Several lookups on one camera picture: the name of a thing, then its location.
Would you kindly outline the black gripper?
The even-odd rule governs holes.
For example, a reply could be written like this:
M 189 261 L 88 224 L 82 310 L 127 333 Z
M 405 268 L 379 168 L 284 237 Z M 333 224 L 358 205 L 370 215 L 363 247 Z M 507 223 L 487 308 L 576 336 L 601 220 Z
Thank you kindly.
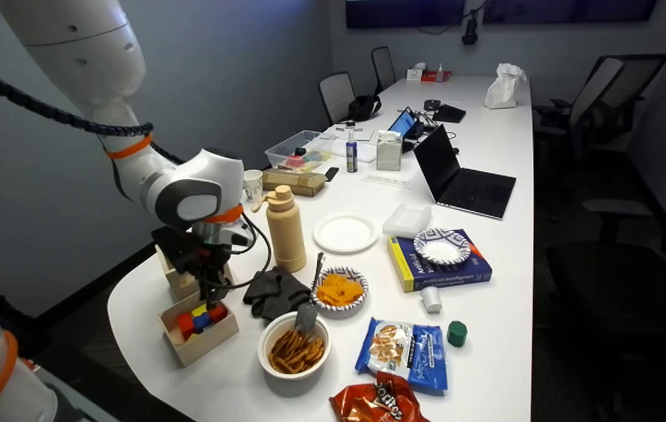
M 200 282 L 202 303 L 216 305 L 221 291 L 231 288 L 227 275 L 230 244 L 204 244 L 197 235 L 169 224 L 151 229 L 151 239 L 181 275 L 193 275 Z

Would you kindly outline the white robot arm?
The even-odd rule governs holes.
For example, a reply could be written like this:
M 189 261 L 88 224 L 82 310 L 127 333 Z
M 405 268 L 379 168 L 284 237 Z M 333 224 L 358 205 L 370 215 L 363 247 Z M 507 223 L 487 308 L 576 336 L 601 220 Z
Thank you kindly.
M 244 239 L 244 162 L 211 151 L 175 162 L 151 145 L 151 128 L 132 108 L 146 59 L 119 0 L 0 0 L 0 15 L 80 115 L 53 111 L 17 88 L 10 95 L 94 131 L 113 162 L 119 192 L 181 231 L 193 254 L 173 257 L 173 265 L 194 275 L 204 303 L 221 303 L 231 288 L 230 250 Z

